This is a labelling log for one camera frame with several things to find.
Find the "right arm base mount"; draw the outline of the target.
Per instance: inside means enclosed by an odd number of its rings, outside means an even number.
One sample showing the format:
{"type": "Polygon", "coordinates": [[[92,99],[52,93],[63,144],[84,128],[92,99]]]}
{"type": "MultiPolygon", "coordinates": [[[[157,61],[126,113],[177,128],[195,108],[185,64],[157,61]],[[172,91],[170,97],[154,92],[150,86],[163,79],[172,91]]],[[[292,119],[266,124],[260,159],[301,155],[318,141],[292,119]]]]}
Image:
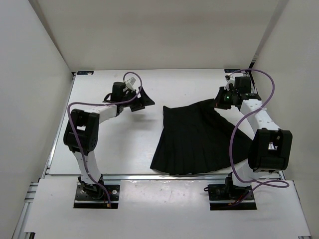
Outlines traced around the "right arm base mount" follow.
{"type": "Polygon", "coordinates": [[[231,176],[224,184],[208,184],[203,190],[208,193],[211,211],[257,209],[252,187],[235,186],[231,176]]]}

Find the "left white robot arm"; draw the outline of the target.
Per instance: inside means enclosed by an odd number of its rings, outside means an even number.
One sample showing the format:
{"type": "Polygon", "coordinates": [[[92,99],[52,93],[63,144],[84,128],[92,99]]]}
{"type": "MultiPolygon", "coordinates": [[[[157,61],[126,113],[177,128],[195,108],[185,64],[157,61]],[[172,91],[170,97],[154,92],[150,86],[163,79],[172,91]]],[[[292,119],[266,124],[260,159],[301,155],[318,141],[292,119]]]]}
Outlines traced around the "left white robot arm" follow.
{"type": "Polygon", "coordinates": [[[81,176],[79,182],[88,185],[87,193],[93,199],[103,197],[105,188],[102,185],[102,174],[98,169],[94,149],[97,146],[99,125],[106,120],[117,117],[124,108],[132,112],[143,110],[155,102],[145,93],[142,87],[129,89],[124,83],[116,82],[112,92],[108,93],[101,104],[93,104],[88,110],[73,109],[71,103],[67,114],[69,121],[64,133],[63,142],[74,154],[81,176]]]}

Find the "black pleated skirt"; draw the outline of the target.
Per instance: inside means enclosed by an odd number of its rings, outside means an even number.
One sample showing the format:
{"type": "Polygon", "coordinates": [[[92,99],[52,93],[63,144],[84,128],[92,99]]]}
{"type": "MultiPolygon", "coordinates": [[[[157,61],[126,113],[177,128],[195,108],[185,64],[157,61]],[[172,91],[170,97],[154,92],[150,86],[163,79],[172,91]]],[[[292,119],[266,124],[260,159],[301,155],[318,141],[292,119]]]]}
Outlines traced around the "black pleated skirt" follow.
{"type": "Polygon", "coordinates": [[[202,174],[230,167],[234,125],[215,110],[215,99],[163,107],[163,130],[150,168],[170,175],[202,174]]]}

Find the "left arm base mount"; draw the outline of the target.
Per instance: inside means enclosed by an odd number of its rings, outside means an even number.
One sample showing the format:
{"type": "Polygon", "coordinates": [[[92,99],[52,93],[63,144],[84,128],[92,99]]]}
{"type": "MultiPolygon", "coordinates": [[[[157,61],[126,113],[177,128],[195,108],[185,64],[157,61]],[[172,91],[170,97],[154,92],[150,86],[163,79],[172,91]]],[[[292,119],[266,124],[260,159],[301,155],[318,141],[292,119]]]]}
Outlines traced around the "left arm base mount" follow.
{"type": "Polygon", "coordinates": [[[104,189],[99,185],[87,184],[78,177],[78,184],[73,203],[75,209],[117,209],[119,206],[120,185],[104,184],[102,179],[99,181],[108,191],[107,196],[104,189]]]}

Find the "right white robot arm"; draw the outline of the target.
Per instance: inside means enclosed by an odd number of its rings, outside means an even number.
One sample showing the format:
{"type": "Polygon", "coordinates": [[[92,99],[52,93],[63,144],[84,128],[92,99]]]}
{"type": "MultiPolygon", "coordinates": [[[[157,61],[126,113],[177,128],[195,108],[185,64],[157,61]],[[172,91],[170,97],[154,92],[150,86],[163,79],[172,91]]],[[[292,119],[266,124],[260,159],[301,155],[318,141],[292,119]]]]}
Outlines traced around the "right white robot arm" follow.
{"type": "Polygon", "coordinates": [[[242,193],[242,187],[250,186],[267,174],[287,169],[293,136],[289,130],[281,129],[271,119],[257,93],[241,93],[232,86],[229,89],[220,87],[215,101],[218,109],[228,110],[235,106],[244,115],[235,125],[235,131],[247,120],[254,132],[247,162],[239,168],[235,168],[233,162],[236,133],[231,136],[229,155],[232,182],[224,186],[224,194],[229,199],[235,199],[242,193]]]}

